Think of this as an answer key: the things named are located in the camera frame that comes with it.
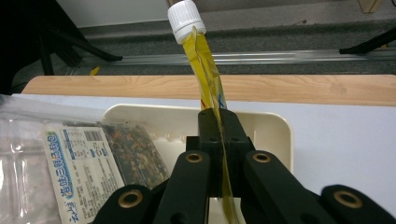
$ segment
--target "wooden board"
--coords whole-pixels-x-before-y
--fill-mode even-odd
[[[330,105],[396,105],[392,75],[222,75],[226,100]],[[195,76],[35,77],[22,93],[199,99]]]
[[[373,13],[381,5],[382,0],[359,0],[359,3],[363,13]]]

